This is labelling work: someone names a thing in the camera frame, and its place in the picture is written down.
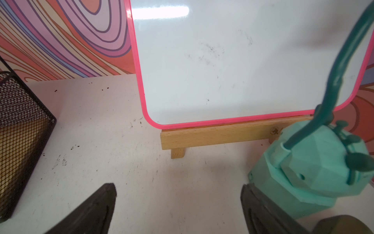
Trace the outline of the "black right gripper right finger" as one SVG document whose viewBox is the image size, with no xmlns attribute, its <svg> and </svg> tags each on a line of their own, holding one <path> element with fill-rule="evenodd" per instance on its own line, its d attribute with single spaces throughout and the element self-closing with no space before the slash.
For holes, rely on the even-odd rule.
<svg viewBox="0 0 374 234">
<path fill-rule="evenodd" d="M 250 234 L 310 233 L 254 184 L 243 185 L 240 200 Z"/>
</svg>

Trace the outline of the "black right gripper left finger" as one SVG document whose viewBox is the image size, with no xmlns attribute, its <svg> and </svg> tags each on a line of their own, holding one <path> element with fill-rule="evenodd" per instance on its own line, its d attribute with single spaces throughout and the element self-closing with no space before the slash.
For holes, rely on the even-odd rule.
<svg viewBox="0 0 374 234">
<path fill-rule="evenodd" d="M 116 204 L 116 187 L 105 183 L 48 234 L 107 234 Z"/>
</svg>

